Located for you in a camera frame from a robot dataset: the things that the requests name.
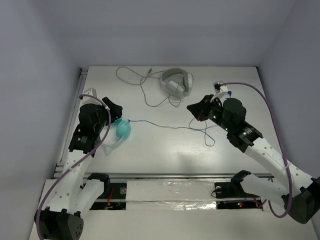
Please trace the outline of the teal cat-ear headphones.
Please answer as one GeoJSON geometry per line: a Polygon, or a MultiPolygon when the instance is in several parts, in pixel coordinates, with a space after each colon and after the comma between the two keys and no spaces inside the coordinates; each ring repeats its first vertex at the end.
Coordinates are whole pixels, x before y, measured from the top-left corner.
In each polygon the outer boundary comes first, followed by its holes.
{"type": "Polygon", "coordinates": [[[122,118],[117,119],[111,125],[116,126],[115,134],[118,137],[118,141],[114,144],[102,144],[106,156],[109,156],[113,150],[117,149],[129,137],[132,130],[129,121],[122,118]]]}

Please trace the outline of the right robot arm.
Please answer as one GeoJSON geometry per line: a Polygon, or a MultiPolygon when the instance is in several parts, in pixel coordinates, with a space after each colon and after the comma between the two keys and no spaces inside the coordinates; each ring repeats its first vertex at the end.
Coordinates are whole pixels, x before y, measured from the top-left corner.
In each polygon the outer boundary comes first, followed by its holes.
{"type": "Polygon", "coordinates": [[[231,192],[238,197],[255,194],[283,207],[300,224],[306,224],[320,209],[320,179],[303,172],[291,162],[284,162],[255,127],[246,122],[247,110],[236,98],[221,101],[206,95],[200,102],[186,107],[197,121],[211,120],[227,132],[229,142],[257,161],[276,182],[261,180],[250,172],[238,172],[231,192]]]}

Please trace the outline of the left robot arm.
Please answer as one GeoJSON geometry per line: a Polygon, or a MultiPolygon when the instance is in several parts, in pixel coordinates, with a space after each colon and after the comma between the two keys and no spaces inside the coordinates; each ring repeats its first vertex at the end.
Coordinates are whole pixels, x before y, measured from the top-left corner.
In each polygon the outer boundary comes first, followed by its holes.
{"type": "Polygon", "coordinates": [[[40,240],[78,240],[84,216],[99,197],[111,193],[108,174],[93,173],[84,182],[87,168],[123,108],[109,98],[82,94],[78,120],[68,147],[61,176],[49,188],[34,216],[40,240]]]}

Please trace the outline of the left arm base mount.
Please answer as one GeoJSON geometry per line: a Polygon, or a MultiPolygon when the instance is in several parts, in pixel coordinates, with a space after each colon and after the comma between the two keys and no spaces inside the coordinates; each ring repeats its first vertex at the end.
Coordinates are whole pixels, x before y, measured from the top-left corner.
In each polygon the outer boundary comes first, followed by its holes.
{"type": "Polygon", "coordinates": [[[103,182],[103,193],[95,200],[90,210],[126,209],[126,182],[113,182],[105,173],[92,173],[87,179],[103,182]]]}

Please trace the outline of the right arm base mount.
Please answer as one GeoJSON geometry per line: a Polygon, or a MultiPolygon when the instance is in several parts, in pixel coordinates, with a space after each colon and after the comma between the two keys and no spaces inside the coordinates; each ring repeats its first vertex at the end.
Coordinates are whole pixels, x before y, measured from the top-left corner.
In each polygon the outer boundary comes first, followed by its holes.
{"type": "Polygon", "coordinates": [[[214,190],[211,192],[211,196],[218,200],[223,199],[243,199],[240,201],[236,200],[225,200],[226,204],[236,203],[237,207],[243,206],[245,202],[254,203],[258,209],[263,209],[263,205],[265,202],[261,202],[257,200],[257,195],[247,193],[244,191],[241,186],[242,181],[245,177],[251,176],[252,174],[247,170],[241,170],[236,173],[228,182],[218,182],[214,184],[214,190]]]}

